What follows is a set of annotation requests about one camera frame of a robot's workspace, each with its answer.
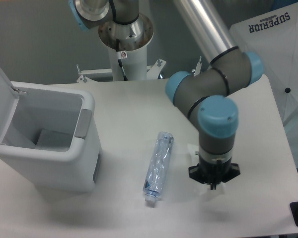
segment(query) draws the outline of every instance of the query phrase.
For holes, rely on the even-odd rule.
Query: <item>plastic water bottle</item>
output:
[[[171,133],[159,132],[143,188],[146,202],[155,204],[156,200],[161,198],[173,141]]]

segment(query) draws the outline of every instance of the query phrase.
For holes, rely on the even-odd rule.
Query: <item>trash bin lid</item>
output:
[[[15,87],[0,68],[0,143],[10,125],[18,100]]]

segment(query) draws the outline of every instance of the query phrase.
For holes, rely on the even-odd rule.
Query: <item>white table surface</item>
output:
[[[91,92],[103,155],[92,193],[35,187],[0,160],[0,237],[237,238],[298,233],[289,204],[298,175],[266,76],[231,96],[241,175],[210,191],[188,176],[197,130],[168,100],[166,80],[62,85]],[[159,131],[175,137],[164,194],[142,192]]]

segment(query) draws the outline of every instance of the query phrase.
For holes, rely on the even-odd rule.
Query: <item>white trash bin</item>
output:
[[[35,185],[91,191],[101,151],[93,96],[14,82],[0,69],[0,159]]]

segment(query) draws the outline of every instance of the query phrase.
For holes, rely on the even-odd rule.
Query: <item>light blue joint cap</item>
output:
[[[78,23],[80,29],[81,29],[82,31],[88,31],[89,29],[88,29],[88,28],[85,26],[85,24],[82,22],[81,18],[79,17],[79,15],[78,15],[78,13],[77,13],[77,11],[76,11],[76,8],[75,8],[75,6],[74,6],[73,0],[69,0],[69,5],[70,5],[70,8],[71,8],[71,10],[72,10],[72,13],[73,13],[73,15],[74,15],[74,17],[75,17],[75,20],[77,21],[77,23]]]
[[[235,102],[220,95],[206,98],[198,112],[200,127],[210,136],[225,139],[236,133],[238,109]]]
[[[254,52],[245,52],[245,54],[248,56],[250,64],[251,64],[251,69],[252,69],[252,75],[250,78],[249,85],[252,83],[255,83],[258,81],[263,73],[264,73],[264,65],[260,57],[254,53]]]
[[[175,91],[177,90],[179,84],[188,75],[191,75],[191,74],[186,71],[180,71],[180,72],[175,73],[174,75],[172,75],[169,78],[169,80],[165,86],[165,93],[167,94],[168,98],[170,99],[170,101],[172,103],[174,103],[173,102],[174,94],[175,94]]]

